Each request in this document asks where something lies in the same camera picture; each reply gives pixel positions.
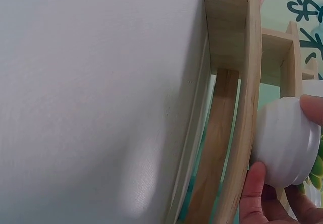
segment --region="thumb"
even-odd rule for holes
[[[310,95],[302,95],[300,105],[310,121],[323,125],[323,98]]]
[[[265,175],[266,167],[261,162],[256,162],[249,170],[239,204],[240,224],[268,223],[261,207]]]

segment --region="wooden board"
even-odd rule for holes
[[[243,71],[247,6],[248,0],[205,0],[212,73]],[[262,83],[280,85],[280,66],[292,42],[291,34],[262,29]]]
[[[302,70],[303,79],[318,79],[318,64],[315,58],[311,58]]]
[[[298,29],[295,22],[290,22],[287,33],[293,37],[293,44],[281,65],[280,98],[300,97],[302,94],[301,51]]]
[[[245,59],[234,138],[219,205],[213,223],[233,223],[243,189],[255,135],[261,75],[260,1],[248,0]]]
[[[230,140],[239,72],[218,69],[206,140],[185,224],[208,224]]]

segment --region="wooden frame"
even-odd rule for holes
[[[280,86],[280,97],[299,97],[302,79],[317,79],[315,59],[301,68],[297,25],[261,27],[259,0],[205,0],[212,73],[217,74],[211,115],[186,224],[209,223],[227,154],[238,78],[234,138],[213,223],[232,223],[255,135],[260,82]],[[277,194],[284,206],[283,189]]]

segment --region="white wall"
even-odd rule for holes
[[[202,0],[0,0],[0,223],[162,223]]]

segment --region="white ceramic pot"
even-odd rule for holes
[[[298,98],[275,100],[258,113],[250,162],[267,167],[266,184],[287,187],[309,175],[319,148],[320,127],[303,113]]]
[[[305,189],[305,195],[315,204],[316,207],[321,207],[321,192],[315,188],[312,184],[307,184],[304,182],[304,189]],[[287,206],[287,213],[290,217],[297,220],[294,212],[292,211],[291,207]]]

